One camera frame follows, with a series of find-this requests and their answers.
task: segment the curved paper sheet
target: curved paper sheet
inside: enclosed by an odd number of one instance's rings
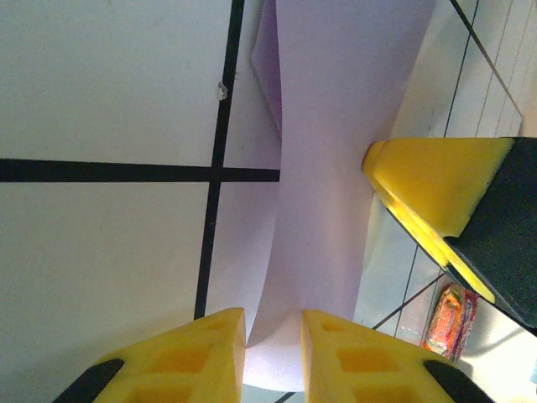
[[[282,167],[273,247],[248,340],[249,385],[304,389],[302,309],[352,319],[373,195],[360,165],[368,146],[389,135],[434,5],[276,2]]]

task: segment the tile floor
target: tile floor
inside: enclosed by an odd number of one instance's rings
[[[216,97],[240,3],[3,3],[0,158],[277,170],[279,136],[249,61],[262,0],[244,3],[232,102]],[[534,1],[438,0],[393,136],[516,135],[536,36]],[[227,145],[215,159],[226,107]],[[0,185],[1,401],[51,401],[99,355],[188,322],[195,309],[219,309],[229,275],[248,290],[235,305],[260,293],[253,274],[270,252],[262,239],[274,227],[277,183],[148,175]],[[439,275],[373,201],[355,322],[419,343],[447,281]],[[303,399],[250,386],[242,397]]]

